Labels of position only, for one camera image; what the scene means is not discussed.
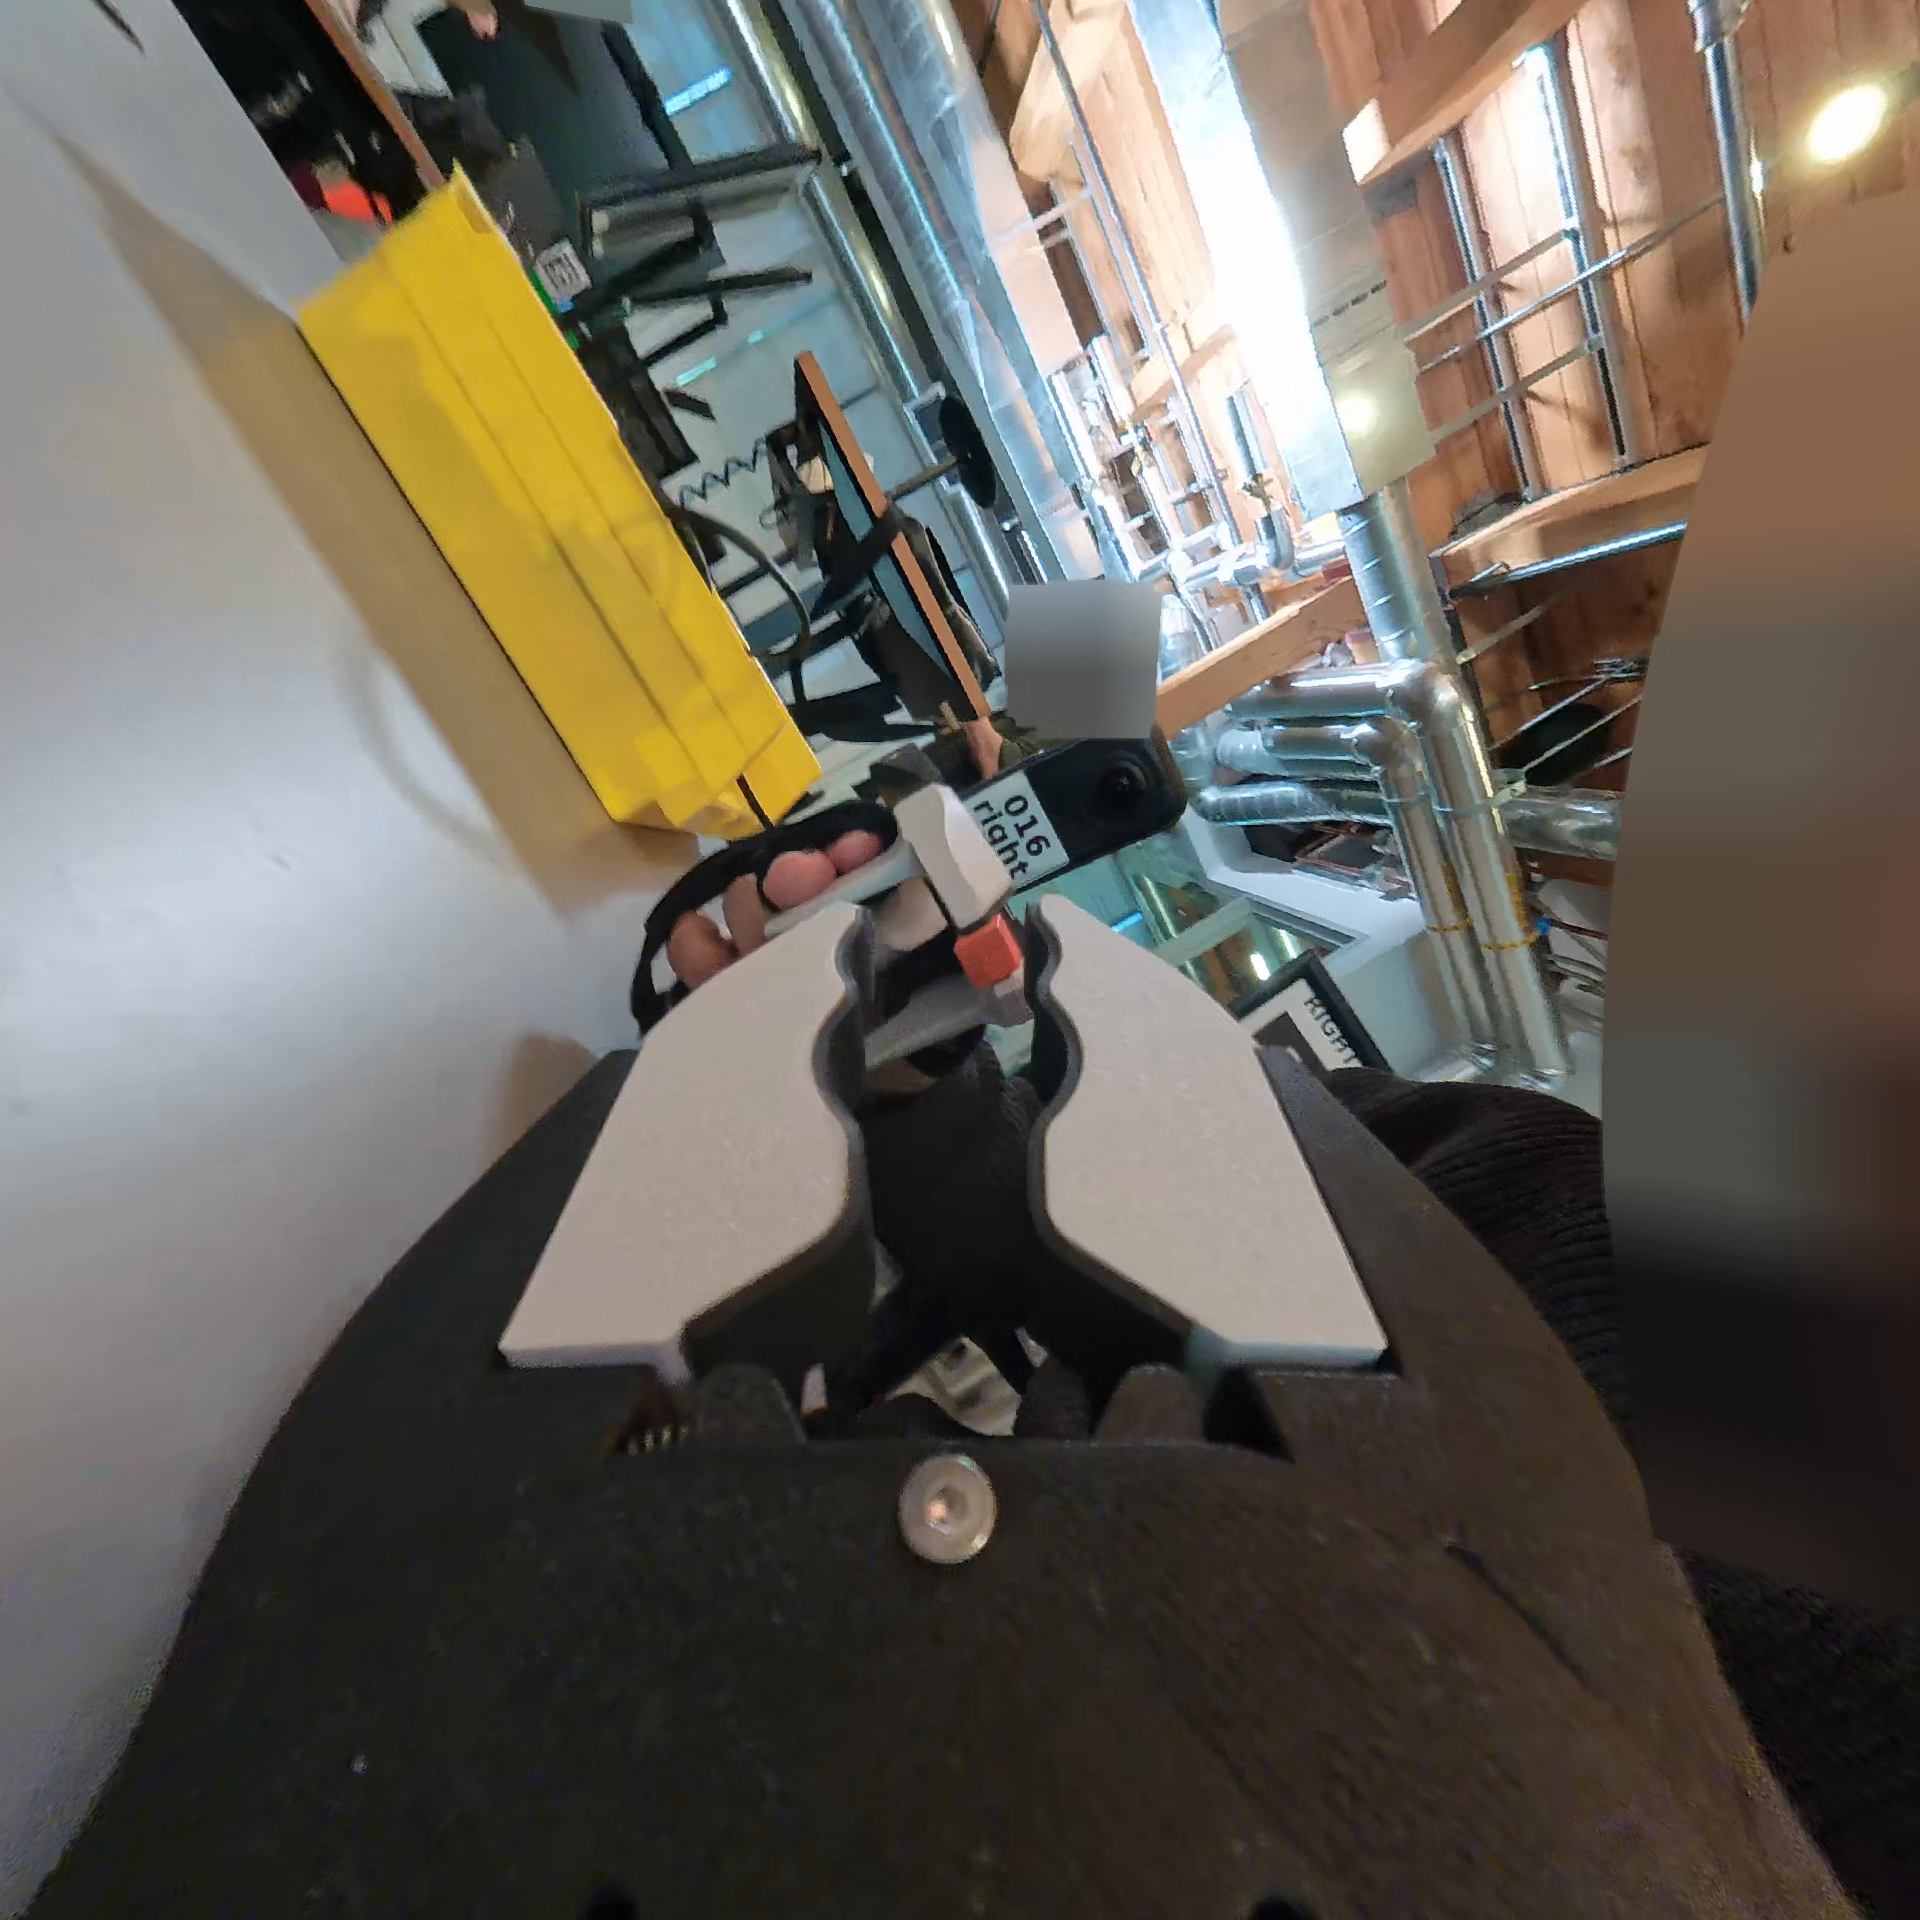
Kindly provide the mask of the silver ventilation ducts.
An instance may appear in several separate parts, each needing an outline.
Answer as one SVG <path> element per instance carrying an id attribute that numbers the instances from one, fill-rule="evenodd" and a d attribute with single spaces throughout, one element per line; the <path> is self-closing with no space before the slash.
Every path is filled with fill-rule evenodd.
<path id="1" fill-rule="evenodd" d="M 1249 701 L 1214 744 L 1216 767 L 1243 778 L 1200 788 L 1191 810 L 1221 826 L 1352 825 L 1334 781 L 1373 777 L 1424 914 L 1463 1072 L 1565 1093 L 1575 1072 L 1565 1000 L 1539 952 L 1502 785 L 1407 481 L 1336 520 L 1379 661 L 1319 666 Z"/>

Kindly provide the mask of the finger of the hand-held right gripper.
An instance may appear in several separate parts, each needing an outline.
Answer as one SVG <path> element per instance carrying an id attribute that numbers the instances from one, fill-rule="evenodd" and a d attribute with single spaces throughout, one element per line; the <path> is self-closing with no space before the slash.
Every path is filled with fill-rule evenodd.
<path id="1" fill-rule="evenodd" d="M 864 1061 L 866 1066 L 880 1069 L 978 1028 L 1019 1028 L 1032 1020 L 1033 1007 L 1018 977 L 981 990 L 965 976 L 939 976 L 912 991 L 898 1012 L 871 1025 Z"/>
<path id="2" fill-rule="evenodd" d="M 896 841 L 822 896 L 769 921 L 777 938 L 830 904 L 863 908 L 882 943 L 933 943 L 1001 911 L 1011 882 L 1001 857 L 965 802 L 944 783 L 905 794 L 895 808 Z"/>

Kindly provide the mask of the framed tag sign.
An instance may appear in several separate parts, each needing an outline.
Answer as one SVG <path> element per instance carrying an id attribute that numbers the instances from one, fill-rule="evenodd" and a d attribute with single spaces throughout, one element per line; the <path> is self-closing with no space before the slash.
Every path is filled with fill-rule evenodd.
<path id="1" fill-rule="evenodd" d="M 1288 962 L 1238 1012 L 1238 1021 L 1255 1045 L 1285 1050 L 1323 1081 L 1336 1072 L 1387 1072 L 1385 1054 L 1319 952 Z"/>

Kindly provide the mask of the black desk wooden edge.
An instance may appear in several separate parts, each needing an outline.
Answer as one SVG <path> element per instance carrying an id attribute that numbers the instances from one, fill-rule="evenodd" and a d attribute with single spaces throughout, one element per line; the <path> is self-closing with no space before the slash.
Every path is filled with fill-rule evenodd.
<path id="1" fill-rule="evenodd" d="M 855 596 L 871 592 L 929 657 L 929 672 L 936 674 L 933 713 L 952 708 L 957 718 L 987 719 L 992 654 L 946 578 L 929 528 L 880 484 L 818 357 L 798 352 L 794 367 L 797 428 L 823 461 L 837 526 L 847 535 L 822 565 L 823 586 L 815 610 L 842 612 Z"/>

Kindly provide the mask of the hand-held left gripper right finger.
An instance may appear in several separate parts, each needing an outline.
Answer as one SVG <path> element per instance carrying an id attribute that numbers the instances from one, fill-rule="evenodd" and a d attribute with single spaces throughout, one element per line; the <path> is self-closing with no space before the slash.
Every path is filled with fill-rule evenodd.
<path id="1" fill-rule="evenodd" d="M 1120 1369 L 1366 1372 L 1383 1320 L 1249 1031 L 1152 951 L 1046 896 L 1033 1064 L 1059 1074 L 1032 1205 Z"/>

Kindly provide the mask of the yellow storage bin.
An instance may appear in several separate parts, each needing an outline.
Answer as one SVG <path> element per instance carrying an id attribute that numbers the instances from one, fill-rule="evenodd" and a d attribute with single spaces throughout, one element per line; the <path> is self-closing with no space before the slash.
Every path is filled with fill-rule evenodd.
<path id="1" fill-rule="evenodd" d="M 615 823 L 806 800 L 815 749 L 464 172 L 297 321 Z"/>

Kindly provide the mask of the person's right hand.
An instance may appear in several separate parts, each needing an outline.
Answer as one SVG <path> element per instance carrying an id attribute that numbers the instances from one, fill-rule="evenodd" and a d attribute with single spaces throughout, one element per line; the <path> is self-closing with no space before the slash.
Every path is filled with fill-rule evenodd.
<path id="1" fill-rule="evenodd" d="M 874 864 L 885 844 L 874 831 L 842 831 L 823 848 L 777 854 L 766 872 L 735 880 L 720 903 L 687 911 L 663 943 L 680 984 L 702 988 L 766 943 L 769 921 L 827 893 L 842 878 Z"/>

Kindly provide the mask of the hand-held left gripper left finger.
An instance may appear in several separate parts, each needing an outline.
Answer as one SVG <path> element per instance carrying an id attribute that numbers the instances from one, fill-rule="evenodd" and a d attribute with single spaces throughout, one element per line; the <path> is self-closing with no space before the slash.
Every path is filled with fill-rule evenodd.
<path id="1" fill-rule="evenodd" d="M 523 1369 L 834 1367 L 877 1288 L 855 1105 L 874 926 L 840 903 L 640 1046 L 499 1340 Z"/>

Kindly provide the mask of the wooden ceiling beam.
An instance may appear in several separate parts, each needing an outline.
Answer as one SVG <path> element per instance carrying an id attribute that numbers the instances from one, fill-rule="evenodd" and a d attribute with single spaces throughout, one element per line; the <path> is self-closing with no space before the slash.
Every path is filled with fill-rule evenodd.
<path id="1" fill-rule="evenodd" d="M 1157 728 L 1175 737 L 1262 682 L 1309 669 L 1360 623 L 1362 600 L 1353 575 L 1319 583 L 1280 612 L 1163 678 L 1157 693 Z"/>

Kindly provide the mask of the grey rectangular air duct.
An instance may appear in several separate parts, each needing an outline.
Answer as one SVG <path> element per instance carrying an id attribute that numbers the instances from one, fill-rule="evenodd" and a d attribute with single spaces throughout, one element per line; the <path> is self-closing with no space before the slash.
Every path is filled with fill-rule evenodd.
<path id="1" fill-rule="evenodd" d="M 1239 92 L 1309 337 L 1303 398 L 1278 406 L 1288 477 L 1309 517 L 1344 512 L 1433 455 L 1414 353 L 1309 1 L 1221 5 Z"/>

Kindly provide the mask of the ceiling spot lamp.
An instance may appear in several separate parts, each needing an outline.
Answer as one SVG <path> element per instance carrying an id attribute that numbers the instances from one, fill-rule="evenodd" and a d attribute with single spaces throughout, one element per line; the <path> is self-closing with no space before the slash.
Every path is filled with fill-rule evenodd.
<path id="1" fill-rule="evenodd" d="M 1863 154 L 1881 137 L 1898 105 L 1888 77 L 1840 87 L 1810 116 L 1805 154 L 1814 169 L 1835 169 Z"/>

